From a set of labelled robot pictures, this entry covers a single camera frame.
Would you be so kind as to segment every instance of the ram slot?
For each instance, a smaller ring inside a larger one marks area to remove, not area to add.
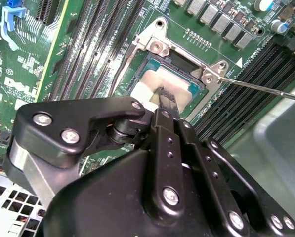
[[[89,86],[89,83],[93,79],[93,75],[95,70],[97,69],[98,63],[101,59],[101,56],[103,55],[104,50],[108,46],[108,43],[110,42],[115,30],[118,28],[118,25],[121,23],[121,18],[126,10],[126,6],[128,4],[128,1],[122,0],[119,2],[117,11],[114,12],[112,17],[112,22],[109,24],[109,29],[106,30],[103,39],[101,40],[99,46],[95,49],[95,52],[99,57],[93,57],[89,64],[87,64],[86,70],[83,74],[83,79],[79,80],[79,84],[77,86],[76,92],[74,96],[72,96],[72,99],[81,99],[83,97],[89,98],[90,95],[85,95],[85,92]]]
[[[52,92],[50,94],[50,101],[58,100],[62,94],[61,89],[65,84],[69,83],[69,75],[73,70],[74,64],[78,58],[78,53],[82,48],[84,40],[87,36],[90,26],[92,25],[92,22],[95,19],[99,4],[101,2],[103,1],[97,0],[96,3],[93,4],[92,0],[85,1],[78,20],[74,37],[72,39],[72,44],[68,49],[64,62],[59,70],[58,76],[53,86]]]

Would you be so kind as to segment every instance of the black ram slot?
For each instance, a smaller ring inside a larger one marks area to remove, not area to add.
[[[96,19],[97,10],[99,4],[102,1],[96,1],[93,8],[90,8],[92,1],[86,0],[83,4],[83,8],[80,12],[80,16],[77,23],[77,28],[74,33],[71,46],[68,48],[68,52],[63,59],[62,66],[60,67],[58,76],[53,86],[52,92],[49,97],[49,101],[57,100],[57,97],[62,95],[63,87],[66,83],[69,83],[69,75],[72,73],[74,64],[78,58],[78,52],[81,50],[85,38],[89,32],[93,21]]]
[[[111,13],[109,14],[109,16],[112,17],[111,21],[109,22],[109,27],[104,32],[103,38],[95,50],[98,55],[102,55],[102,53],[106,49],[115,29],[118,27],[118,24],[121,21],[121,18],[126,9],[126,6],[127,6],[127,1],[120,0],[113,14]],[[80,80],[81,83],[79,83],[77,92],[74,94],[73,98],[82,98],[85,95],[86,89],[88,88],[92,80],[93,73],[96,67],[98,66],[99,60],[100,58],[97,58],[97,59],[92,58],[92,60],[89,61],[89,64],[87,64],[86,70],[84,70],[85,76],[83,77],[82,80]]]
[[[36,19],[45,25],[54,22],[60,0],[40,0]]]
[[[274,43],[246,67],[238,80],[283,90],[295,79],[295,57]],[[225,144],[264,109],[274,95],[230,85],[195,125],[200,140],[212,137]]]
[[[280,77],[281,74],[286,75],[290,71],[290,69],[293,68],[293,64],[289,64],[287,67],[283,67],[283,68],[279,66],[279,63],[273,65],[273,67],[276,67],[276,66],[280,68],[280,70],[277,73],[275,73],[274,75],[271,75],[270,73],[268,73],[269,71],[267,71],[265,72],[265,76],[267,76],[268,78],[278,78]],[[276,86],[276,82],[277,80],[264,80],[260,85],[268,87],[268,88],[278,88]],[[236,120],[238,120],[238,118],[246,118],[246,116],[244,116],[243,113],[246,113],[247,110],[253,111],[253,112],[256,111],[256,108],[258,108],[258,106],[256,106],[258,105],[256,101],[258,101],[261,96],[269,95],[268,93],[261,92],[261,91],[258,91],[257,93],[254,93],[254,92],[255,91],[252,89],[245,90],[245,95],[243,96],[243,98],[241,97],[242,102],[235,101],[232,103],[232,104],[237,104],[238,106],[236,107],[236,109],[232,109],[233,112],[231,112],[231,114],[230,114],[230,109],[227,111],[227,114],[229,115],[228,117],[236,118]],[[230,121],[229,119],[225,119],[223,123],[221,123],[220,125],[220,127],[222,127],[222,130],[218,131],[214,136],[220,138],[220,136],[224,134],[224,130],[231,131],[233,123],[234,122]]]
[[[250,65],[245,68],[238,77],[238,80],[251,82],[251,79],[255,76],[258,69],[260,69],[265,63],[269,61],[269,59],[278,51],[278,48],[274,47],[274,45],[269,44],[264,48],[262,52],[258,54],[258,56],[250,63]],[[209,111],[196,123],[195,130],[197,134],[202,134],[205,130],[207,130],[207,125],[214,119],[220,111],[227,105],[226,101],[229,101],[232,97],[236,96],[243,90],[242,87],[236,85],[229,85],[227,90],[221,95],[219,100],[215,102]]]
[[[291,74],[288,76],[289,78],[287,78],[279,87],[279,90],[283,90],[284,88],[286,88],[294,79],[295,79],[295,69],[290,71]],[[276,96],[272,95],[272,94],[266,94],[263,97],[261,97],[258,101],[258,103],[260,103],[263,108],[266,107]],[[244,117],[247,118],[247,121],[239,124],[236,123],[235,125],[233,125],[233,127],[230,129],[230,133],[224,133],[223,136],[221,136],[219,138],[219,140],[225,144],[229,139],[231,139],[234,135],[236,135],[236,133],[243,127],[245,126],[249,121],[251,121],[258,113],[259,113],[260,109],[259,107],[255,108],[253,111],[251,111],[248,115],[243,115]]]
[[[110,62],[113,63],[116,60],[121,48],[123,47],[124,43],[127,40],[127,37],[129,35],[130,31],[132,30],[133,25],[135,24],[136,20],[138,19],[139,14],[140,14],[143,6],[145,5],[145,3],[146,3],[146,0],[141,0],[136,4],[136,6],[133,10],[133,13],[131,14],[132,15],[131,20],[129,22],[126,22],[126,24],[125,24],[126,27],[123,30],[123,32],[121,33],[120,38],[118,39],[117,45],[113,48],[113,51],[111,53],[109,53],[111,55],[110,59],[109,59]],[[91,98],[96,98],[98,92],[100,91],[100,89],[103,85],[104,79],[107,77],[110,69],[111,69],[111,65],[107,63],[105,68],[98,75],[98,80],[92,90]],[[108,93],[108,97],[112,96],[112,90],[113,90],[114,86],[115,86],[115,80],[112,80],[111,87],[110,87],[110,90]]]
[[[276,53],[273,58],[274,60],[269,62],[269,70],[260,70],[255,74],[254,80],[252,81],[253,84],[269,87],[271,85],[271,82],[274,82],[274,80],[265,80],[265,78],[272,78],[270,77],[270,74],[273,72],[273,69],[277,68],[280,65],[280,63],[283,62],[282,52]],[[243,103],[243,101],[246,100],[254,91],[255,90],[253,89],[242,88],[242,90],[237,96],[233,96],[229,100],[228,106],[225,106],[223,109],[220,110],[221,115],[223,115],[221,116],[221,119],[214,119],[210,126],[222,127],[221,124],[223,124],[224,122],[228,122],[229,118],[238,118],[238,116],[234,114],[234,111],[236,111],[238,108],[242,108],[243,104],[245,104]],[[248,100],[247,104],[249,106],[250,104],[252,104],[252,101]],[[208,133],[210,133],[210,136],[212,136],[212,131],[209,129],[206,130],[205,133],[202,134],[202,136],[208,136]]]

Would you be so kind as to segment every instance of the capacitor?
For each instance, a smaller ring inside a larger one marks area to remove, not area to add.
[[[288,25],[280,20],[273,20],[270,24],[270,29],[278,34],[283,34],[287,31]]]
[[[269,11],[274,0],[255,0],[255,9],[257,11]]]

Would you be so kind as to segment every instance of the screw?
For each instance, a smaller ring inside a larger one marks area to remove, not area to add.
[[[69,143],[69,144],[74,144],[79,142],[79,134],[73,130],[65,130],[62,132],[62,139]]]
[[[39,126],[49,126],[52,123],[52,118],[46,114],[37,114],[33,116],[33,122]]]
[[[175,206],[178,204],[178,194],[172,188],[164,188],[163,195],[169,205]]]
[[[294,224],[292,223],[292,221],[288,218],[288,217],[284,217],[284,222],[286,223],[286,225],[288,226],[288,228],[290,228],[291,230],[293,230],[295,228]]]
[[[138,110],[141,109],[140,104],[138,104],[137,102],[132,102],[132,106],[133,106],[134,108],[138,109]]]
[[[218,145],[215,141],[210,141],[210,143],[214,148],[218,148]]]
[[[276,217],[275,215],[271,215],[271,220],[272,220],[272,223],[274,223],[275,227],[277,227],[278,229],[282,229],[283,228],[283,225],[281,223],[281,221],[279,220],[278,217]]]
[[[244,222],[241,217],[234,211],[231,211],[229,214],[232,224],[239,230],[244,228]]]
[[[169,118],[169,114],[167,111],[162,111],[162,115],[164,115],[165,117]]]
[[[207,83],[209,84],[209,83],[211,83],[211,81],[212,81],[212,78],[207,77]]]
[[[186,128],[191,128],[190,124],[188,122],[183,122],[183,125],[185,125]]]
[[[173,153],[172,153],[172,152],[168,152],[168,153],[167,153],[167,157],[168,157],[168,158],[173,158]]]

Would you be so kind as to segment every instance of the pcie slot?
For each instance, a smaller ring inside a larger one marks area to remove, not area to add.
[[[255,73],[255,78],[253,81],[251,81],[251,83],[253,84],[257,84],[257,85],[263,85],[263,82],[267,82],[266,78],[269,78],[269,75],[273,72],[273,68],[276,68],[280,65],[281,62],[283,62],[284,58],[282,57],[282,52],[279,52],[276,56],[275,59],[272,60],[269,64],[269,66],[267,67],[268,70],[261,70],[258,73]],[[223,124],[223,122],[225,120],[229,120],[229,117],[232,118],[236,118],[237,116],[235,116],[233,113],[230,113],[229,111],[235,111],[238,107],[246,105],[245,103],[243,103],[243,101],[251,94],[251,92],[254,90],[251,89],[247,89],[247,88],[241,88],[241,90],[239,91],[239,93],[236,93],[234,95],[231,95],[228,100],[228,105],[224,105],[223,109],[220,109],[219,113],[222,115],[221,119],[215,119],[212,120],[212,122],[210,123],[210,127],[214,128],[214,127],[219,127],[221,128],[221,124]],[[212,130],[212,129],[207,129],[204,133],[201,134],[202,137],[209,137],[208,133],[212,133],[212,132],[217,132],[216,130]]]
[[[96,49],[97,43],[95,44],[94,49],[90,49],[90,47],[91,47],[92,41],[94,40],[96,33],[98,32],[98,30],[100,28],[100,22],[102,22],[102,20],[104,19],[104,15],[107,10],[109,2],[110,2],[110,0],[104,0],[104,1],[100,2],[100,6],[98,8],[98,11],[95,14],[96,18],[94,19],[93,23],[91,24],[91,28],[90,28],[89,32],[87,33],[85,42],[83,43],[83,46],[82,46],[82,50],[79,51],[78,56],[77,56],[77,61],[73,67],[73,70],[69,74],[69,76],[68,76],[69,78],[67,80],[67,83],[64,85],[64,87],[60,93],[61,100],[68,99],[75,83],[77,81],[82,81],[84,79],[85,71],[87,71],[87,67],[89,65],[89,63],[87,63],[86,68],[84,69],[86,55],[87,55],[87,53],[89,53],[89,50],[91,50],[92,52],[91,52],[90,58],[93,58],[95,56],[95,53],[97,50]],[[111,10],[111,14],[109,14],[109,16],[105,19],[105,22],[104,22],[105,27],[103,28],[103,30],[105,30],[107,25],[110,24],[111,15],[116,10],[117,4],[118,4],[118,1],[115,1],[114,5],[112,7],[112,10]],[[104,31],[102,31],[100,33],[100,36],[99,36],[97,42],[101,40],[103,33],[104,33]]]
[[[109,23],[109,28],[105,31],[103,39],[100,41],[99,46],[95,49],[95,52],[99,57],[93,57],[91,62],[87,65],[86,70],[84,71],[84,75],[81,80],[79,80],[79,85],[77,87],[77,90],[74,94],[73,98],[82,98],[85,94],[85,91],[90,83],[90,81],[93,78],[94,71],[96,67],[98,66],[98,62],[100,61],[100,58],[102,56],[102,53],[104,52],[105,48],[107,47],[109,41],[111,40],[111,37],[117,28],[118,24],[121,22],[121,16],[123,12],[125,11],[125,7],[127,5],[126,0],[122,0],[119,2],[117,6],[117,11],[115,11],[113,14],[110,14],[112,16],[112,22]]]
[[[250,82],[253,76],[256,74],[254,69],[261,68],[267,61],[277,52],[277,48],[269,44],[264,50],[251,62],[249,69],[244,69],[238,76],[238,79],[245,82]],[[221,109],[228,104],[229,99],[236,95],[242,87],[229,85],[226,91],[221,95],[219,100],[215,102],[206,114],[195,124],[194,128],[197,134],[202,134],[207,125],[218,116]]]
[[[64,63],[62,64],[59,70],[56,82],[50,94],[50,97],[49,97],[50,101],[57,100],[58,90],[62,89],[63,85],[67,83],[69,75],[72,72],[73,66],[77,60],[78,52],[80,51],[84,43],[84,40],[89,31],[89,27],[91,26],[91,23],[93,22],[93,19],[98,10],[100,2],[101,1],[99,0],[96,1],[95,5],[91,8],[90,11],[88,11],[92,5],[92,0],[85,1],[83,8],[81,10],[80,18],[78,20],[78,24],[77,24],[76,31],[72,40],[72,44],[69,47],[68,53],[65,56]]]
[[[283,57],[281,54],[278,55],[278,57],[281,56],[281,62],[275,63],[271,66],[271,68],[279,67],[280,64],[283,62]],[[287,65],[286,67],[281,67],[278,72],[276,72],[273,75],[273,70],[263,70],[261,81],[259,84],[268,88],[278,88],[276,85],[278,83],[282,83],[283,76],[286,75],[286,73],[293,67],[293,65]],[[232,104],[236,104],[237,106],[234,106],[233,108],[227,108],[225,113],[230,113],[231,118],[237,118],[238,121],[241,123],[246,123],[245,120],[248,120],[246,117],[243,116],[243,113],[246,113],[250,110],[256,110],[262,108],[265,103],[258,104],[257,101],[259,101],[259,98],[265,95],[264,92],[252,90],[252,89],[245,89],[244,93],[242,93],[237,100],[232,101]],[[234,122],[230,121],[229,119],[224,121],[221,121],[219,124],[219,130],[213,131],[210,136],[214,136],[215,138],[220,138],[222,133],[225,133],[226,129],[228,129],[228,132],[230,132],[231,126]]]
[[[45,25],[54,22],[60,0],[40,0],[36,19]]]
[[[117,41],[117,45],[115,47],[113,47],[113,51],[111,53],[109,53],[110,58],[107,57],[107,60],[106,60],[106,63],[104,64],[105,66],[104,66],[103,70],[100,70],[100,73],[98,74],[98,77],[97,77],[98,80],[96,81],[96,84],[93,87],[92,94],[90,96],[91,98],[97,97],[98,92],[100,91],[100,89],[102,88],[102,85],[104,83],[104,79],[108,76],[109,71],[111,70],[111,63],[113,63],[116,60],[120,50],[122,49],[131,29],[133,27],[133,25],[137,21],[139,14],[140,14],[143,6],[145,5],[145,3],[146,3],[146,0],[141,0],[135,5],[135,8],[133,10],[134,16],[131,17],[131,21],[129,24],[128,23],[125,24],[126,28],[123,30],[122,34],[120,35],[120,38]],[[111,86],[110,86],[108,97],[112,96],[112,91],[113,91],[112,89],[114,88],[114,85],[115,85],[115,81],[113,80],[111,83]]]
[[[288,74],[289,76],[284,80],[284,82],[277,87],[279,90],[283,90],[286,88],[294,79],[295,79],[295,70],[291,70],[291,73]],[[276,96],[275,95],[264,95],[262,98],[259,99],[258,103],[262,103],[263,108],[266,107]],[[244,115],[247,116],[247,122],[252,120],[260,111],[260,108],[255,108],[254,111],[252,111],[249,115]],[[230,138],[232,138],[238,131],[240,131],[242,127],[242,123],[237,124],[237,126],[230,132],[230,133],[225,133],[223,136],[220,136],[218,139],[221,141],[222,144],[225,144]]]

